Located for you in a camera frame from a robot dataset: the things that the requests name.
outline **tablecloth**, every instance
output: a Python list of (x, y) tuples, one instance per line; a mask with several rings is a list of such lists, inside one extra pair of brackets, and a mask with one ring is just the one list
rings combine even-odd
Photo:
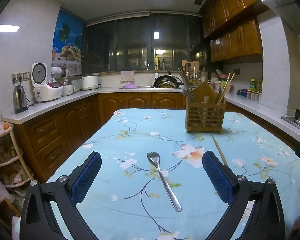
[[(226, 112), (222, 132), (214, 136), (236, 175), (276, 181), (289, 234), (300, 215), (300, 159), (241, 114)], [(97, 151), (101, 170), (77, 208), (100, 240), (203, 240), (227, 208), (202, 167), (208, 150), (222, 161), (210, 133), (186, 133), (184, 110), (121, 109), (49, 181), (69, 175)], [(173, 209), (148, 152), (160, 154), (160, 167), (182, 212)], [(240, 236), (252, 205), (232, 239)], [(65, 237), (72, 239), (56, 204), (52, 206)]]

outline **fork handle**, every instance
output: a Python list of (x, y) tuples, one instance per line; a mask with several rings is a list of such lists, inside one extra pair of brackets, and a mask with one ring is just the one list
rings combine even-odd
[(165, 176), (162, 174), (162, 172), (160, 170), (160, 167), (156, 167), (156, 168), (157, 168), (157, 171), (159, 173), (160, 179), (163, 183), (163, 186), (164, 186), (164, 188), (166, 189), (166, 191), (168, 193), (168, 196), (169, 196), (170, 201), (173, 205), (173, 208), (175, 209), (175, 211), (181, 212), (182, 208), (181, 208), (181, 205), (180, 205), (176, 195), (173, 193), (172, 189), (170, 188)]

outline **range hood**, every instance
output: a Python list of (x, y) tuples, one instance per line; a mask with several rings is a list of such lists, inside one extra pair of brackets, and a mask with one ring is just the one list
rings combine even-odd
[(300, 35), (300, 7), (295, 0), (261, 0), (294, 32)]

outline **fork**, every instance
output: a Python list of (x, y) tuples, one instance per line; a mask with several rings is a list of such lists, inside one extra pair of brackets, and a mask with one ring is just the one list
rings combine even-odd
[(160, 179), (163, 183), (163, 186), (165, 188), (165, 190), (167, 191), (168, 193), (168, 196), (170, 198), (170, 201), (173, 205), (173, 208), (175, 209), (175, 211), (177, 212), (181, 212), (182, 208), (181, 208), (181, 205), (176, 197), (176, 195), (173, 193), (171, 187), (169, 186), (166, 178), (164, 177), (164, 175), (162, 174), (161, 172), (161, 169), (160, 169), (160, 155), (159, 153), (156, 153), (156, 152), (152, 152), (152, 153), (147, 153), (147, 158), (148, 158), (148, 161), (156, 167), (158, 173), (159, 173), (159, 176), (160, 176)]

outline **open lid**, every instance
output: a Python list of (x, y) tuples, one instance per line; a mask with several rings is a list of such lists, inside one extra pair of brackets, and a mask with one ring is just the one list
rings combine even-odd
[(33, 63), (31, 71), (31, 81), (34, 87), (47, 83), (47, 64)]

